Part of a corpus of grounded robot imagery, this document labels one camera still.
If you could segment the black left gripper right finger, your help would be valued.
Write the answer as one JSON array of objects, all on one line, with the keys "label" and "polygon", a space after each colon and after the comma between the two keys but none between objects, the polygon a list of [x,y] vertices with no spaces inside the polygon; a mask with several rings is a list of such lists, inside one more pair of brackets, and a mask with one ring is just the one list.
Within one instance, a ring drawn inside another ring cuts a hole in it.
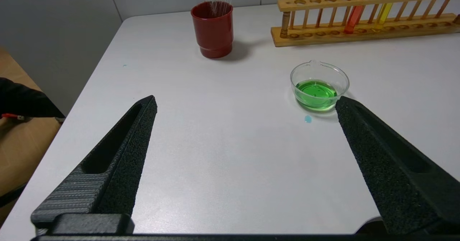
[{"label": "black left gripper right finger", "polygon": [[360,102],[341,97],[340,126],[391,235],[458,235],[460,184]]}]

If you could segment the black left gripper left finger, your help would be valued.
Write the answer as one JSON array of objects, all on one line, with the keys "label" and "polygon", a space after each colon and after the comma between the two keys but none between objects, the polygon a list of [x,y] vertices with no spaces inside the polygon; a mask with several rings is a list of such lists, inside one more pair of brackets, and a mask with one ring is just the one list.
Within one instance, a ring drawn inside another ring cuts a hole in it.
[{"label": "black left gripper left finger", "polygon": [[30,216],[37,235],[121,235],[131,220],[156,118],[137,101]]}]

